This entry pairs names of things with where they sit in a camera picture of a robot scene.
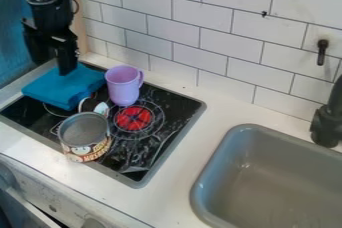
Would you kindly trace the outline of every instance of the black faucet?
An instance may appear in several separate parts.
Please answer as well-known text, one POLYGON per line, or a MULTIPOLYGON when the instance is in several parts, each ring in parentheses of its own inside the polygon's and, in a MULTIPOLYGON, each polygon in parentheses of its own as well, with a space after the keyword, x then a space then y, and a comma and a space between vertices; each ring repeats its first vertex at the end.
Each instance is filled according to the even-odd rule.
MULTIPOLYGON (((328 41, 320 40, 317 64, 324 63, 328 41)), ((311 139, 318 145, 328 148, 336 147, 342 141, 342 76, 335 83, 327 105, 316 110, 310 127, 311 139)))

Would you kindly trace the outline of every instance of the burner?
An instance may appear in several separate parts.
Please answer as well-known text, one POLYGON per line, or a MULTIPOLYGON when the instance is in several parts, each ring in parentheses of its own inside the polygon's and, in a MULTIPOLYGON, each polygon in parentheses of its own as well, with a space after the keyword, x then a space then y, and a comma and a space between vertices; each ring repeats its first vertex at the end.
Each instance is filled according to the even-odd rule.
POLYGON ((141 140, 158 132, 164 122, 165 114, 155 103, 138 100, 136 105, 111 110, 114 115, 111 124, 113 138, 124 140, 141 140))
POLYGON ((151 125, 153 114, 146 107, 131 106, 120 110, 114 118, 114 122, 123 131, 138 131, 151 125))

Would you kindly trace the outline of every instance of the purple cup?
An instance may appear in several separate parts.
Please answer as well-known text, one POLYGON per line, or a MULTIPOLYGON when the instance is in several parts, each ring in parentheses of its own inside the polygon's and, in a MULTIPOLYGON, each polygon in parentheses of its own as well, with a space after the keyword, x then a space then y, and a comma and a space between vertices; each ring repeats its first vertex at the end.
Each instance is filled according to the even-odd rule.
POLYGON ((106 72, 109 97, 118 106, 130 106, 139 98, 144 73, 134 67, 120 65, 106 72))

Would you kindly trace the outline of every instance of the white countertop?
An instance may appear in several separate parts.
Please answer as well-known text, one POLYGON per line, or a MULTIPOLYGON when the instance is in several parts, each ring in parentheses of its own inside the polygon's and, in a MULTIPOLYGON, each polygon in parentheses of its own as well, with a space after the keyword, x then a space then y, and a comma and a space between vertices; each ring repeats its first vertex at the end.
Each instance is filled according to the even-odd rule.
MULTIPOLYGON (((83 60, 104 68, 120 64, 93 53, 84 56, 83 60)), ((1 122, 0 152, 152 226, 201 228, 208 226, 192 211, 189 192, 230 128, 255 123, 310 140, 309 122, 240 102, 217 92, 182 85, 153 72, 145 71, 145 75, 149 83, 207 104, 205 112, 146 187, 132 189, 83 164, 68 161, 63 154, 1 122)), ((339 146, 337 150, 342 152, 342 147, 339 146)))

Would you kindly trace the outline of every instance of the gray sink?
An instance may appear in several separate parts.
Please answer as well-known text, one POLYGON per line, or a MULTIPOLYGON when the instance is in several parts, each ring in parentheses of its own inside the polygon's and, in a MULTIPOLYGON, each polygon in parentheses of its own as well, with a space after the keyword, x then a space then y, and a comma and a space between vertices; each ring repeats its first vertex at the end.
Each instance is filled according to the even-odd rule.
POLYGON ((191 191, 225 228, 341 228, 342 154, 257 125, 231 129, 191 191))

